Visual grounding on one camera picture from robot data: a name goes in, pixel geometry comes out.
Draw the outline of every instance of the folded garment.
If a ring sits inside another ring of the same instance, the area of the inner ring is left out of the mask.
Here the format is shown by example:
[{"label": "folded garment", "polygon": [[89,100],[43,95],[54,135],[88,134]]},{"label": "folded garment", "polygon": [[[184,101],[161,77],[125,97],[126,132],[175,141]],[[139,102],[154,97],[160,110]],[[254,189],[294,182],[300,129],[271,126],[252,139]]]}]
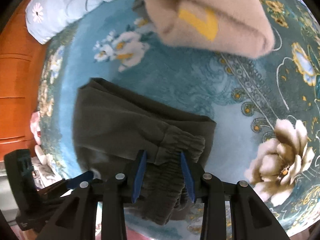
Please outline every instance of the folded garment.
[{"label": "folded garment", "polygon": [[103,1],[112,0],[31,0],[26,8],[28,31],[37,41],[45,44]]},{"label": "folded garment", "polygon": [[144,0],[162,41],[250,58],[269,53],[274,35],[259,0]]},{"label": "folded garment", "polygon": [[137,205],[142,218],[163,225],[173,210],[187,204],[180,152],[205,165],[215,122],[186,113],[118,87],[91,79],[78,92],[73,124],[74,147],[83,171],[98,171],[103,180],[121,172],[148,152],[143,197]]}]

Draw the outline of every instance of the beige garment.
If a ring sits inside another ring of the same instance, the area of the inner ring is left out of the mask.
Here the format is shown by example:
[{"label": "beige garment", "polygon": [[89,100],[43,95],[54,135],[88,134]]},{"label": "beige garment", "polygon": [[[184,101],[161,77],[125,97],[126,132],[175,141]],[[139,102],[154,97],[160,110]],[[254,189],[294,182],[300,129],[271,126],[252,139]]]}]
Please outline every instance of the beige garment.
[{"label": "beige garment", "polygon": [[162,41],[250,58],[269,53],[274,35],[259,0],[144,0]]}]

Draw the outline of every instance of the folded dark clothing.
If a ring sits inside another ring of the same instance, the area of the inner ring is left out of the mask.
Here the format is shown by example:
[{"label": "folded dark clothing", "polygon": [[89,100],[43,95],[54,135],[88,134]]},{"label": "folded dark clothing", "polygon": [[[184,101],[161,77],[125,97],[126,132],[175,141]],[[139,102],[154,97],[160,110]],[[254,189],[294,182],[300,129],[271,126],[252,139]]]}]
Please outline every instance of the folded dark clothing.
[{"label": "folded dark clothing", "polygon": [[180,152],[205,165],[216,123],[121,88],[101,78],[81,87],[75,104],[73,140],[83,171],[97,170],[108,179],[148,152],[143,179],[144,200],[135,213],[163,225],[173,210],[183,209],[188,196]]}]

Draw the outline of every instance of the pillowcase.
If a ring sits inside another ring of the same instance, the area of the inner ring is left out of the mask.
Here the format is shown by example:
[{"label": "pillowcase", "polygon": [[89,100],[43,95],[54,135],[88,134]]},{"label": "pillowcase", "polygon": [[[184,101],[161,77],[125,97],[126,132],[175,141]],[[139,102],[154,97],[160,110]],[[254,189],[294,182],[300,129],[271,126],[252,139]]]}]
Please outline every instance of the pillowcase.
[{"label": "pillowcase", "polygon": [[28,31],[37,41],[45,44],[103,1],[112,0],[31,0],[26,8]]}]

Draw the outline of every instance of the wooden furniture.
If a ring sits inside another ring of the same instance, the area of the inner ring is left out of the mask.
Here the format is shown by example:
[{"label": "wooden furniture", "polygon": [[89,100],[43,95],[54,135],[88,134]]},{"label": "wooden furniture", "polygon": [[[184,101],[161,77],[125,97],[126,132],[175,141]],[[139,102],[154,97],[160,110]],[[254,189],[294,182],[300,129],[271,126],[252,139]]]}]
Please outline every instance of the wooden furniture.
[{"label": "wooden furniture", "polygon": [[47,45],[28,32],[23,0],[0,34],[0,161],[15,149],[36,144],[30,131]]}]

